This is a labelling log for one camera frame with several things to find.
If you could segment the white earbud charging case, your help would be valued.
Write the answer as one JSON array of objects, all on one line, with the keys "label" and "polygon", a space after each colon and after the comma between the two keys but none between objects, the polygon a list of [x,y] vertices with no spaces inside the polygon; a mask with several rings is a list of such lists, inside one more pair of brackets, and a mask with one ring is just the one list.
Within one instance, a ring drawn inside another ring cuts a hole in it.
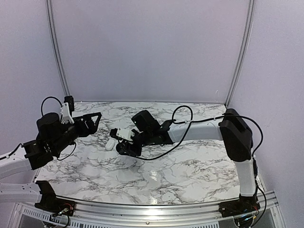
[{"label": "white earbud charging case", "polygon": [[105,149],[107,151],[111,151],[115,147],[116,141],[113,139],[110,139],[106,144],[105,144]]}]

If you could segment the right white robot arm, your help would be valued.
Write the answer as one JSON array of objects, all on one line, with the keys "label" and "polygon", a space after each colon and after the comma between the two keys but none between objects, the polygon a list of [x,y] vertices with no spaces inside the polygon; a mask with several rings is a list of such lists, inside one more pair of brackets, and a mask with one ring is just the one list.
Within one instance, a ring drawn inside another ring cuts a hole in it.
[{"label": "right white robot arm", "polygon": [[234,162],[240,184],[240,199],[235,208],[245,213],[254,205],[256,195],[257,168],[253,155],[252,130],[245,122],[246,117],[236,110],[227,109],[222,116],[177,122],[166,120],[163,124],[143,110],[132,117],[136,129],[115,128],[110,136],[118,141],[116,150],[120,155],[140,158],[142,148],[152,145],[179,146],[183,141],[223,141],[227,156]]}]

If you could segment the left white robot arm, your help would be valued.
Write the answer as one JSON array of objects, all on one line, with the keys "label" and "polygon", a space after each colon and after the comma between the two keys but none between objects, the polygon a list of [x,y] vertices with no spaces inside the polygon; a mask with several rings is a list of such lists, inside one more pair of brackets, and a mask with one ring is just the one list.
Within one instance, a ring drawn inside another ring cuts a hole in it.
[{"label": "left white robot arm", "polygon": [[[77,138],[95,134],[101,117],[102,114],[97,112],[75,117],[71,123],[61,123],[57,113],[45,114],[37,120],[36,139],[19,144],[13,151],[1,157],[1,179],[20,172],[39,169],[54,158],[59,158],[61,152],[74,144]],[[53,195],[53,189],[47,181],[0,185],[2,203],[41,201],[49,211],[56,211],[60,207],[60,201]]]}]

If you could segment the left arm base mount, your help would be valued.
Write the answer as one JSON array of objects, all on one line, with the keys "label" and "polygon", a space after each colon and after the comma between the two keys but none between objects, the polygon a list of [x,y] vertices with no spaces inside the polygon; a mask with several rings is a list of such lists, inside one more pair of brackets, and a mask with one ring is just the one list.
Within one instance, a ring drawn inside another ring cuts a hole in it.
[{"label": "left arm base mount", "polygon": [[55,194],[52,186],[46,180],[38,180],[41,199],[34,204],[35,208],[54,213],[56,216],[73,216],[76,203],[71,200],[60,199]]}]

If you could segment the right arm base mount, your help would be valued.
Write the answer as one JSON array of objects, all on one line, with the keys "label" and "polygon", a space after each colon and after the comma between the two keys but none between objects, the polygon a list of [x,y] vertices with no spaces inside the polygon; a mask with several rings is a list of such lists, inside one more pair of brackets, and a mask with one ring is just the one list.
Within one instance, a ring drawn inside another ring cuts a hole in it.
[{"label": "right arm base mount", "polygon": [[218,211],[223,218],[237,216],[254,212],[260,209],[260,204],[255,193],[253,196],[247,197],[241,194],[235,200],[224,201],[219,204]]}]

